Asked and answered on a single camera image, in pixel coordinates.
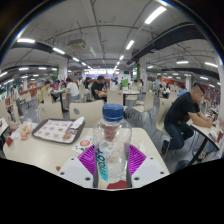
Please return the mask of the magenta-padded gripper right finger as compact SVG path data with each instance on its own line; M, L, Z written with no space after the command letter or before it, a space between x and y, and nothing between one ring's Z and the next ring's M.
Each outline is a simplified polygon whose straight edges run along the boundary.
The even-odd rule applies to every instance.
M131 145L128 153L126 182L128 188L140 188L157 181L169 172L152 156L147 157Z

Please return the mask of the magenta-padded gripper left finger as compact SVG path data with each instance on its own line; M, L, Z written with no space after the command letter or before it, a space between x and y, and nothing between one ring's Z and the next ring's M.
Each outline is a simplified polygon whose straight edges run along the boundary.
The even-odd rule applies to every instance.
M96 159L94 146L89 147L78 157L70 157L58 171L58 176L84 188L94 187Z

